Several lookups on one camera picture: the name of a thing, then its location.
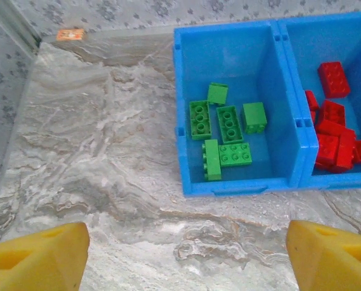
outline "green 2x2 brick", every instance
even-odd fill
[[[267,121],[264,104],[262,102],[243,104],[243,123],[247,134],[261,133]]]
[[[235,106],[219,107],[217,115],[223,144],[242,142],[243,137]]]
[[[207,101],[211,104],[224,105],[228,96],[228,85],[211,83],[207,93]]]
[[[211,120],[207,101],[190,102],[190,119],[192,139],[211,138]]]

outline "orange sticker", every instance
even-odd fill
[[[56,36],[57,41],[79,41],[82,40],[85,31],[83,28],[80,29],[61,29]]]

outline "green lego brick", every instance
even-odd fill
[[[242,142],[243,137],[235,106],[219,107],[217,115],[223,144]]]
[[[218,141],[208,139],[202,144],[204,178],[208,181],[221,180],[221,164],[219,162]]]
[[[228,86],[226,84],[211,83],[209,93],[207,94],[207,101],[211,104],[224,105],[227,95]]]
[[[211,120],[207,101],[190,102],[191,138],[211,138]]]
[[[247,134],[261,133],[267,125],[262,102],[243,104],[243,126]]]
[[[220,145],[221,167],[245,166],[252,164],[251,148],[248,142],[242,144]]]

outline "bin compartment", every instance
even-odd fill
[[[308,140],[276,21],[178,28],[174,35],[178,159],[186,196],[240,195],[296,189]],[[202,143],[190,131],[189,103],[207,100],[211,83],[228,85],[225,106],[235,106],[252,164],[223,167],[222,180],[204,179]],[[262,102],[262,133],[243,128],[243,104]],[[212,139],[223,144],[217,106],[210,105]]]
[[[341,62],[351,92],[332,99],[345,107],[346,127],[361,139],[361,13],[282,19],[278,21],[291,77],[302,116],[309,110],[304,90],[311,90],[319,105],[325,100],[318,68],[324,62]],[[310,144],[317,144],[313,129],[308,129]],[[361,164],[342,174],[314,169],[315,154],[308,152],[300,187],[345,189],[361,187]]]

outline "green 2x4 brick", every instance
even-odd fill
[[[218,147],[221,167],[252,164],[251,149],[248,142],[242,144],[220,145]]]
[[[207,101],[190,102],[190,119],[192,139],[211,138],[211,120]]]
[[[217,115],[223,144],[242,142],[243,137],[235,106],[219,107]]]
[[[218,141],[208,139],[202,144],[204,178],[208,181],[221,180],[221,165],[218,152]]]
[[[247,134],[261,133],[267,121],[264,104],[262,102],[243,104],[243,123]]]

